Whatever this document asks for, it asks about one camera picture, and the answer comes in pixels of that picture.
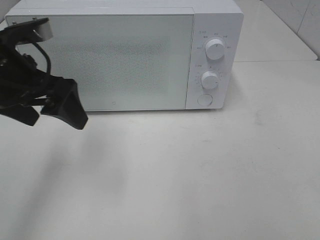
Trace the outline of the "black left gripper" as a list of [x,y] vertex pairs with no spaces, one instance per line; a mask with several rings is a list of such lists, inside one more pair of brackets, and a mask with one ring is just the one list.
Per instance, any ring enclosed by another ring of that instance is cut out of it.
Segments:
[[[88,116],[81,104],[74,79],[51,76],[51,60],[40,47],[53,37],[47,17],[10,25],[0,31],[0,114],[34,126],[42,115],[57,118],[82,130]],[[34,43],[44,56],[46,71],[37,69],[32,56],[20,54],[15,46]]]

